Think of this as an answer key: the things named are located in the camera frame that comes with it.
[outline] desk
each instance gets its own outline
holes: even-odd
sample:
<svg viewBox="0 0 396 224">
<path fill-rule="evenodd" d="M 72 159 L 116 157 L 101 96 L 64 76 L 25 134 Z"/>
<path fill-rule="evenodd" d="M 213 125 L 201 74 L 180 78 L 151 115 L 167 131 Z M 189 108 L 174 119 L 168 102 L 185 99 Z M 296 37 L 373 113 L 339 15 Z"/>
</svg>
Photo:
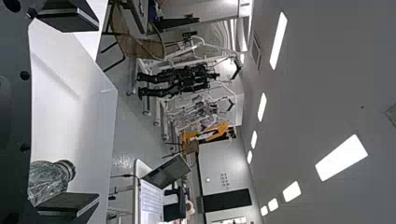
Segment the desk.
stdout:
<svg viewBox="0 0 396 224">
<path fill-rule="evenodd" d="M 47 24 L 29 26 L 32 64 L 31 161 L 77 167 L 68 191 L 100 194 L 91 224 L 106 223 L 118 92 L 77 40 Z"/>
</svg>

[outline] computer monitor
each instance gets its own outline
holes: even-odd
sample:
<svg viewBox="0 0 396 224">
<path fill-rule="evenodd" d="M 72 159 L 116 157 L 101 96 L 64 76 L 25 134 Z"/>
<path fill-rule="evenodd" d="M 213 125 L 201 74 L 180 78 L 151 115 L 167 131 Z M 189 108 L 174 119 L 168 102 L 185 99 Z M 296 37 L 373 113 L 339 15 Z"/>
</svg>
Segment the computer monitor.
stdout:
<svg viewBox="0 0 396 224">
<path fill-rule="evenodd" d="M 178 154 L 170 161 L 167 161 L 143 176 L 142 179 L 159 189 L 165 189 L 190 171 L 190 166 L 184 161 L 181 155 Z"/>
</svg>

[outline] ceiling light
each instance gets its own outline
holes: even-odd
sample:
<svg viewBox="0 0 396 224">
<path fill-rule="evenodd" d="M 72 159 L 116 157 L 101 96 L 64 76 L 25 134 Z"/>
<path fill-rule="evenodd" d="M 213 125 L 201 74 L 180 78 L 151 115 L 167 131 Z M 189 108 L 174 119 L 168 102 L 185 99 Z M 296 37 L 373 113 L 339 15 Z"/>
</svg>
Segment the ceiling light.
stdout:
<svg viewBox="0 0 396 224">
<path fill-rule="evenodd" d="M 247 163 L 251 163 L 251 159 L 253 158 L 253 153 L 251 153 L 251 151 L 248 152 L 247 154 Z"/>
<path fill-rule="evenodd" d="M 253 132 L 253 135 L 251 135 L 251 148 L 255 148 L 256 147 L 256 143 L 257 143 L 257 133 L 256 131 Z"/>
<path fill-rule="evenodd" d="M 268 208 L 267 206 L 263 206 L 262 209 L 260 209 L 262 216 L 265 217 L 268 214 Z"/>
<path fill-rule="evenodd" d="M 241 53 L 239 55 L 239 60 L 241 60 L 241 63 L 245 63 L 245 54 L 244 53 Z"/>
<path fill-rule="evenodd" d="M 275 40 L 270 57 L 270 64 L 274 70 L 276 69 L 277 58 L 279 57 L 280 47 L 282 46 L 283 36 L 285 35 L 287 24 L 288 19 L 286 18 L 285 14 L 281 12 L 279 16 L 279 21 L 277 22 Z"/>
<path fill-rule="evenodd" d="M 279 207 L 279 204 L 277 203 L 277 199 L 274 198 L 273 200 L 271 200 L 268 203 L 268 207 L 270 208 L 271 212 L 274 212 Z"/>
<path fill-rule="evenodd" d="M 265 106 L 267 105 L 267 97 L 265 93 L 262 93 L 262 99 L 260 100 L 259 111 L 257 112 L 257 116 L 259 117 L 259 122 L 262 122 L 262 117 L 264 116 Z"/>
<path fill-rule="evenodd" d="M 325 181 L 367 156 L 364 146 L 358 136 L 354 134 L 318 162 L 315 167 L 320 179 Z"/>
<path fill-rule="evenodd" d="M 297 181 L 294 181 L 290 186 L 283 190 L 283 197 L 285 198 L 285 202 L 290 202 L 291 200 L 297 198 L 301 195 L 300 186 Z"/>
</svg>

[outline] white wall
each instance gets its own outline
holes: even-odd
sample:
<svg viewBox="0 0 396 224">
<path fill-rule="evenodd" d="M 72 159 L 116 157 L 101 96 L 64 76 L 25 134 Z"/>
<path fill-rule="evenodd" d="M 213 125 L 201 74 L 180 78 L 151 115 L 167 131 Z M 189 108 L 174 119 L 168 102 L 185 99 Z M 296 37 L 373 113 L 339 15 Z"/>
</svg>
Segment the white wall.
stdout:
<svg viewBox="0 0 396 224">
<path fill-rule="evenodd" d="M 193 17 L 203 21 L 217 21 L 225 18 L 237 17 L 238 0 L 215 0 L 196 4 L 163 8 L 166 19 L 184 18 L 184 15 L 193 13 Z"/>
<path fill-rule="evenodd" d="M 262 223 L 246 153 L 240 138 L 233 139 L 231 144 L 228 141 L 220 141 L 200 145 L 199 162 L 204 195 L 248 188 L 253 203 L 251 206 L 206 213 L 208 224 L 233 217 L 246 217 L 247 223 Z M 220 174 L 223 173 L 227 174 L 229 189 L 221 185 Z M 209 183 L 205 182 L 207 177 L 210 178 Z"/>
</svg>

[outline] cable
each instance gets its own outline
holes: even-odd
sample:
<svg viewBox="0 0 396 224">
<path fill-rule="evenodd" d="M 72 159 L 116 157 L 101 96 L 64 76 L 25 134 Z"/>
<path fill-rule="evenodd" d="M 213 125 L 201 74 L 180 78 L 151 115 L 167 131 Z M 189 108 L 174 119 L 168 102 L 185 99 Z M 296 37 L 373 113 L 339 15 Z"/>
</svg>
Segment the cable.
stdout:
<svg viewBox="0 0 396 224">
<path fill-rule="evenodd" d="M 137 175 L 131 175 L 131 174 L 125 174 L 125 175 L 112 175 L 112 176 L 110 177 L 110 179 L 111 179 L 111 178 L 118 178 L 118 177 L 124 177 L 124 178 L 127 178 L 127 177 L 134 177 L 134 178 L 137 179 L 137 186 L 139 186 L 139 188 L 140 188 L 140 178 L 139 178 Z"/>
</svg>

